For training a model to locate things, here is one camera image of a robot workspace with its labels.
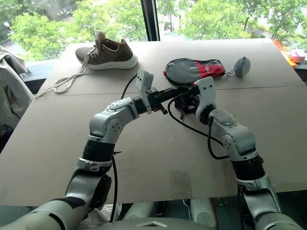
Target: brown sneaker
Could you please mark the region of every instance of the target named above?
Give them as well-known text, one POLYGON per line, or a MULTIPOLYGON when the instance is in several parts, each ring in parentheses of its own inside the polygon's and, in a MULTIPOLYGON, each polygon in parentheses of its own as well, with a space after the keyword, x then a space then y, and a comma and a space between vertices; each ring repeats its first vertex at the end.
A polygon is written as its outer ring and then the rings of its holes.
POLYGON ((106 38, 102 32, 96 33, 94 48, 82 47, 76 50, 77 59, 83 64, 85 55, 90 52, 88 67, 90 69, 130 69, 138 62, 124 39, 115 42, 106 38))

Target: shoe tongue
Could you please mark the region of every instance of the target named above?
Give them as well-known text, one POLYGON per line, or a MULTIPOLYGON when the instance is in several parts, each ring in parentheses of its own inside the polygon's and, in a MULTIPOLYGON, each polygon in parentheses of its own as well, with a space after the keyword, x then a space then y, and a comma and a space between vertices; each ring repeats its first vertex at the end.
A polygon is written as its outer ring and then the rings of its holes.
POLYGON ((96 48, 98 49, 98 51, 101 51, 101 45, 105 39, 106 39, 106 35, 104 33, 100 31, 96 32, 95 43, 96 43, 96 48))

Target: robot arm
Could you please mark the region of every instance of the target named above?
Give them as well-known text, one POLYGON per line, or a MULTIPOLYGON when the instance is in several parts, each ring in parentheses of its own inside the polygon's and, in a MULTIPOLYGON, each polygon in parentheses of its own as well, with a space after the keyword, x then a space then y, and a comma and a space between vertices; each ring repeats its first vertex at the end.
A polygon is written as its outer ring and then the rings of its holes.
POLYGON ((112 166, 114 146, 123 127, 139 114, 161 110, 162 102, 176 98, 186 113, 193 112, 222 141, 233 164, 238 183, 241 212, 246 223, 256 230, 301 230, 289 217, 280 213, 272 185, 262 167, 252 133, 233 116, 215 106, 212 78, 205 78, 191 87, 157 91, 151 87, 153 76, 139 70, 136 79, 139 97, 111 103, 106 110, 93 116, 90 134, 78 159, 64 198, 49 201, 3 230, 74 230, 93 208, 101 207, 111 186, 107 172, 112 166))

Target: white shoelace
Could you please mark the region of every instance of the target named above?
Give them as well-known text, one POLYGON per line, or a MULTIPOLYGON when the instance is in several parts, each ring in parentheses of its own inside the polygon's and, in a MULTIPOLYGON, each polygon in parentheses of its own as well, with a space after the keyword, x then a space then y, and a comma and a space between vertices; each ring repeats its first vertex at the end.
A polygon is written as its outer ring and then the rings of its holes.
POLYGON ((58 80, 54 86, 48 88, 47 90, 45 90, 43 93, 41 93, 40 95, 37 95, 35 97, 35 99, 37 98, 40 98, 41 96, 45 95, 46 93, 50 92, 52 89, 55 93, 57 94, 62 94, 62 93, 65 93, 67 92, 71 86, 72 86, 72 83, 75 81, 76 78, 80 77, 80 76, 83 76, 84 74, 86 74, 86 71, 87 71, 87 67, 88 67, 88 61, 90 59, 90 54, 92 51, 94 51, 95 47, 93 47, 89 52, 86 53, 85 57, 84 57, 84 61, 83 61, 83 64, 82 64, 82 67, 81 69, 79 70, 78 73, 70 76, 70 77, 67 77, 67 78, 62 78, 60 80, 58 80), (66 82, 69 82, 68 86, 62 90, 62 91, 57 91, 57 88, 59 86, 61 86, 62 84, 66 83, 66 82))

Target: white shoe sole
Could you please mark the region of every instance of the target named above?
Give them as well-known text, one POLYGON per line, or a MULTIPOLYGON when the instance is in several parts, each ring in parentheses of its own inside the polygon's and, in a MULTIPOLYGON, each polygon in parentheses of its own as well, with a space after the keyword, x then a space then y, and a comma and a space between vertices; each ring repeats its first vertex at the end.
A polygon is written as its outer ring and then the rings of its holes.
POLYGON ((131 69, 138 62, 138 57, 133 55, 127 61, 110 61, 103 64, 91 65, 88 64, 88 68, 94 70, 104 70, 104 69, 131 69))

